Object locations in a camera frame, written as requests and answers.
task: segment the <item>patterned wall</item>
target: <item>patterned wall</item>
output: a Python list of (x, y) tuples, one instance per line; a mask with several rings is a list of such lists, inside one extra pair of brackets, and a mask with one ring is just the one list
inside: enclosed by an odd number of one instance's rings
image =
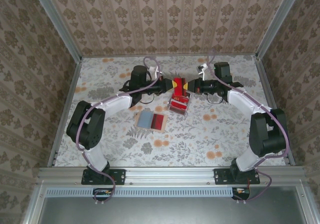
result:
[(282, 0), (52, 0), (83, 56), (255, 53)]
[(47, 165), (75, 63), (38, 0), (0, 0), (0, 223)]
[(320, 204), (320, 0), (295, 1), (262, 61), (295, 160)]

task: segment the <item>aluminum frame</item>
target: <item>aluminum frame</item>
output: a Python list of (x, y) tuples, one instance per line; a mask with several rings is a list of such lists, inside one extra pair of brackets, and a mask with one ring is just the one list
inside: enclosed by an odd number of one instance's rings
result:
[(69, 115), (69, 111), (70, 111), (70, 107), (72, 104), (72, 99), (74, 98), (74, 94), (75, 94), (75, 90), (77, 87), (77, 82), (78, 82), (78, 78), (80, 75), (80, 71), (81, 71), (81, 66), (82, 64), (79, 63), (75, 66), (75, 70), (73, 73), (73, 77), (72, 77), (72, 81), (70, 84), (70, 88), (69, 88), (69, 92), (68, 95), (66, 96), (66, 100), (64, 103), (64, 107), (63, 107), (63, 112), (60, 118), (60, 122), (59, 122), (59, 126), (56, 130), (56, 135), (53, 141), (53, 145), (52, 145), (52, 149), (51, 149), (51, 153), (49, 156), (49, 160), (47, 163), (47, 167), (52, 167), (56, 158), (56, 155), (58, 154), (58, 150), (61, 144), (61, 140), (62, 137), (64, 135), (64, 131), (65, 131), (65, 127), (67, 124), (67, 120), (68, 120), (68, 115)]
[(273, 20), (271, 21), (268, 30), (264, 34), (262, 41), (258, 49), (256, 50), (258, 59), (262, 59), (266, 54), (271, 42), (275, 38), (279, 28), (281, 27), (282, 23), (284, 22), (288, 12), (290, 11), (291, 7), (294, 5), (296, 0), (282, 0), (278, 10), (276, 11)]
[[(203, 187), (245, 187), (245, 185), (215, 185), (214, 169), (226, 167), (117, 167), (125, 169), (124, 185), (116, 188), (203, 188)], [(24, 224), (37, 224), (48, 188), (110, 188), (110, 185), (81, 185), (84, 167), (41, 168)], [(302, 166), (260, 166), (259, 170), (272, 177), (273, 187), (296, 187), (300, 204), (308, 224), (319, 223), (320, 217), (307, 184)], [(260, 184), (252, 187), (265, 187), (269, 179), (260, 176)]]
[(72, 34), (68, 31), (68, 28), (64, 24), (61, 16), (59, 15), (52, 0), (39, 0), (41, 6), (43, 6), (46, 14), (49, 16), (52, 24), (62, 38), (66, 48), (69, 50), (72, 58), (76, 64), (81, 62), (81, 50), (74, 42)]

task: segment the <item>white table surface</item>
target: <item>white table surface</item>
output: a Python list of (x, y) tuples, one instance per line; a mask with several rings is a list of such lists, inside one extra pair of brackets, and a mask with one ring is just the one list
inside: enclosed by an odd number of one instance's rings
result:
[[(196, 66), (204, 56), (158, 56), (165, 78), (197, 79)], [(69, 120), (79, 101), (94, 102), (113, 96), (130, 79), (143, 57), (84, 58), (73, 96), (55, 166), (86, 166), (75, 143), (67, 136)], [(215, 62), (228, 62), (233, 81), (244, 85), (250, 95), (266, 105), (253, 56), (216, 56)], [(206, 167), (229, 166), (249, 146), (250, 116), (244, 116), (229, 103), (210, 104), (204, 95), (194, 94), (186, 116), (166, 109), (173, 91), (156, 96), (150, 104), (138, 103), (104, 121), (102, 152), (112, 167)], [(152, 96), (144, 95), (143, 102)], [(168, 115), (165, 132), (134, 127), (134, 115), (150, 110)], [(283, 158), (269, 159), (262, 165), (283, 166)]]

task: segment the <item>metal extrusion bar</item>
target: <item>metal extrusion bar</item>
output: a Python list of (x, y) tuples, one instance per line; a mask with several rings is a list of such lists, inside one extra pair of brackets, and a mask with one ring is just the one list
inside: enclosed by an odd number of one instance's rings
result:
[(268, 30), (266, 31), (258, 49), (256, 50), (258, 59), (262, 59), (267, 52), (271, 42), (275, 38), (279, 28), (284, 22), (288, 12), (295, 3), (295, 0), (282, 0), (278, 10), (276, 11), (273, 20), (271, 21)]
[[(237, 55), (243, 55), (243, 56), (253, 56), (256, 53), (254, 52), (237, 52)], [(164, 54), (150, 54), (148, 56), (150, 57), (180, 57), (180, 56), (193, 56), (193, 57), (206, 57), (208, 55), (208, 52), (205, 53), (164, 53)], [(226, 52), (226, 53), (219, 53), (219, 56), (234, 56), (235, 53), (233, 52)], [(126, 54), (125, 57), (126, 58), (141, 58), (141, 57), (145, 57), (145, 54)], [(90, 55), (90, 56), (82, 56), (82, 58), (123, 58), (124, 55)]]
[(41, 5), (43, 6), (46, 14), (49, 16), (50, 20), (52, 21), (55, 29), (59, 33), (60, 37), (62, 38), (65, 46), (68, 48), (71, 56), (73, 57), (76, 64), (79, 64), (81, 61), (81, 51), (75, 44), (72, 35), (69, 33), (68, 29), (66, 28), (64, 22), (61, 19), (61, 16), (58, 14), (55, 5), (53, 4), (52, 0), (39, 0)]
[(298, 194), (306, 222), (308, 224), (320, 223), (320, 214), (310, 187), (301, 184), (296, 187), (296, 192)]
[[(214, 169), (225, 167), (121, 167), (126, 169), (124, 186), (130, 187), (204, 187), (216, 186)], [(41, 168), (37, 185), (47, 187), (110, 187), (108, 185), (81, 185), (84, 167)], [(259, 170), (272, 176), (273, 186), (297, 186), (306, 182), (301, 166), (261, 166)], [(265, 186), (269, 179), (260, 176)], [(245, 185), (219, 185), (243, 187)]]
[(76, 86), (77, 86), (77, 82), (78, 82), (78, 77), (80, 75), (81, 66), (82, 66), (81, 63), (79, 63), (75, 67), (73, 78), (72, 78), (72, 81), (71, 81), (71, 84), (70, 84), (70, 88), (69, 88), (69, 92), (68, 92), (68, 95), (66, 97), (64, 108), (63, 108), (63, 112), (62, 112), (62, 115), (61, 115), (61, 118), (60, 118), (59, 126), (58, 126), (58, 129), (56, 131), (56, 135), (55, 135), (54, 142), (53, 142), (53, 145), (52, 145), (52, 149), (51, 149), (51, 153), (50, 153), (50, 157), (49, 157), (49, 160), (48, 160), (47, 167), (52, 167), (52, 165), (54, 163), (54, 159), (55, 159), (56, 153), (58, 152), (58, 149), (60, 147), (61, 140), (62, 140), (62, 137), (64, 135), (65, 126), (66, 126), (66, 123), (67, 123), (68, 114), (69, 114), (69, 111), (70, 111), (72, 99), (73, 99), (74, 94), (75, 94), (75, 90), (76, 90)]
[(34, 188), (23, 224), (38, 224), (41, 210), (45, 202), (47, 187), (37, 186)]

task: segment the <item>floral wallpaper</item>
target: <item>floral wallpaper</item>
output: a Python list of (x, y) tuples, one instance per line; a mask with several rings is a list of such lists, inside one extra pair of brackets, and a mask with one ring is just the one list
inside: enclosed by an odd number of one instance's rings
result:
[[(196, 67), (205, 61), (204, 56), (158, 56), (156, 59), (165, 78), (184, 77), (187, 81), (199, 77)], [(94, 102), (113, 96), (130, 79), (134, 66), (141, 65), (142, 61), (143, 57), (83, 58), (67, 123), (79, 101)], [(266, 104), (252, 55), (221, 55), (215, 61), (229, 62), (233, 80), (241, 82), (248, 93)], [(196, 94), (190, 99), (186, 116), (176, 114), (167, 106), (172, 93), (173, 90), (168, 91), (155, 96), (150, 104), (138, 103), (105, 118), (100, 146), (111, 166), (229, 166), (249, 147), (250, 116), (244, 116), (229, 103), (210, 104), (204, 95)], [(147, 103), (152, 99), (152, 95), (143, 95), (141, 101)], [(211, 103), (220, 102), (218, 96), (210, 95), (208, 99)], [(135, 127), (135, 114), (142, 110), (168, 116), (164, 133)], [(285, 161), (270, 159), (263, 164), (279, 166), (285, 165)], [(55, 166), (86, 165), (75, 143), (64, 132)]]
[(85, 57), (255, 53), (282, 0), (52, 0)]
[(295, 1), (262, 61), (320, 207), (320, 0)]
[(39, 0), (0, 0), (0, 223), (17, 224), (45, 167), (75, 63)]

